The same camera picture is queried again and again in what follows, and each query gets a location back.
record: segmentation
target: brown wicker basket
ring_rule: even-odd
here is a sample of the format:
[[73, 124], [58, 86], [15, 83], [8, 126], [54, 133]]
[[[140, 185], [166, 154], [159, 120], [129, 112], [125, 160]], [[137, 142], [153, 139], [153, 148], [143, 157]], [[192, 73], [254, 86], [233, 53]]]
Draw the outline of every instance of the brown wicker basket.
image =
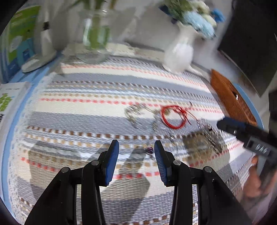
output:
[[[212, 70], [211, 85], [217, 92], [231, 118], [257, 126], [257, 121], [249, 107], [233, 84], [226, 77], [219, 72]], [[238, 95], [238, 100], [236, 100], [234, 93]]]

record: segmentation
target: blue table edge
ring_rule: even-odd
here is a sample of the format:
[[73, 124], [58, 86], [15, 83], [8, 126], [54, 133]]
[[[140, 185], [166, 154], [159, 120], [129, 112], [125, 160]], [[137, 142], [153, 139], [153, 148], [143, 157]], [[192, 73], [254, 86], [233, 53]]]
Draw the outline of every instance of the blue table edge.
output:
[[256, 110], [254, 104], [251, 102], [250, 98], [247, 96], [247, 94], [244, 92], [244, 90], [238, 84], [233, 83], [233, 85], [236, 88], [236, 90], [238, 91], [238, 93], [242, 96], [245, 103], [248, 105], [250, 111], [252, 112], [253, 116], [256, 119], [257, 126], [260, 129], [264, 129], [263, 122], [260, 118], [260, 115], [259, 115], [258, 111]]
[[6, 205], [7, 209], [10, 211], [10, 213], [14, 216], [13, 210], [11, 208], [11, 199], [9, 197], [9, 187], [8, 187], [8, 169], [9, 169], [9, 155], [10, 155], [10, 148], [11, 148], [11, 142], [13, 140], [15, 127], [17, 126], [17, 123], [20, 119], [21, 113], [24, 110], [27, 100], [31, 97], [34, 89], [37, 87], [41, 79], [49, 74], [51, 69], [56, 66], [56, 64], [59, 62], [59, 59], [61, 59], [61, 54], [59, 53], [58, 56], [51, 61], [50, 63], [44, 65], [41, 68], [38, 68], [32, 72], [23, 73], [22, 70], [18, 71], [16, 75], [11, 79], [9, 83], [17, 83], [17, 82], [25, 82], [28, 81], [31, 83], [31, 87], [29, 88], [29, 92], [26, 94], [24, 100], [21, 102], [18, 111], [16, 112], [16, 115], [13, 119], [13, 122], [10, 126], [8, 136], [4, 145], [4, 152], [3, 152], [3, 158], [2, 160], [2, 193], [3, 193], [3, 202]]

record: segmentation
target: book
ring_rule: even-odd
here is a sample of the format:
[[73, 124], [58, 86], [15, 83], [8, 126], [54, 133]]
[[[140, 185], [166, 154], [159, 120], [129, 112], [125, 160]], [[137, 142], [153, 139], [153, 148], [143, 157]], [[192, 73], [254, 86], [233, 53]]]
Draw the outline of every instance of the book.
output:
[[21, 7], [11, 18], [0, 37], [0, 76], [9, 82], [21, 66], [35, 54], [34, 29], [40, 5]]
[[2, 193], [2, 161], [6, 139], [14, 117], [29, 92], [29, 82], [0, 85], [0, 196]]

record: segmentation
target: white vase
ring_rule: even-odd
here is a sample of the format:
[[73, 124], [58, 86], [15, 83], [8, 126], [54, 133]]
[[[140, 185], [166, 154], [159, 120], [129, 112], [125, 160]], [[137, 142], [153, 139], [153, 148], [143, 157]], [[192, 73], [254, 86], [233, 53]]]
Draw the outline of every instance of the white vase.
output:
[[163, 67], [175, 74], [182, 73], [184, 70], [194, 72], [190, 66], [193, 59], [193, 43], [196, 37], [201, 36], [191, 25], [183, 25], [177, 22], [180, 29], [179, 35], [165, 50]]

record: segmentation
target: human hand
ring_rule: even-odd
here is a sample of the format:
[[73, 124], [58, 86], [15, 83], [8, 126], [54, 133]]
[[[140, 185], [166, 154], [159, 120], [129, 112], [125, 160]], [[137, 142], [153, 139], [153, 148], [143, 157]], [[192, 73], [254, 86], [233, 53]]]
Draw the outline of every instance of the human hand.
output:
[[258, 156], [254, 156], [251, 161], [254, 165], [249, 168], [249, 177], [247, 178], [244, 187], [243, 193], [246, 197], [255, 198], [260, 195], [267, 195], [271, 192], [272, 188], [277, 181], [277, 171], [274, 173], [271, 181], [266, 186], [265, 190], [262, 191], [260, 189], [261, 179], [257, 174], [257, 164], [258, 164]]

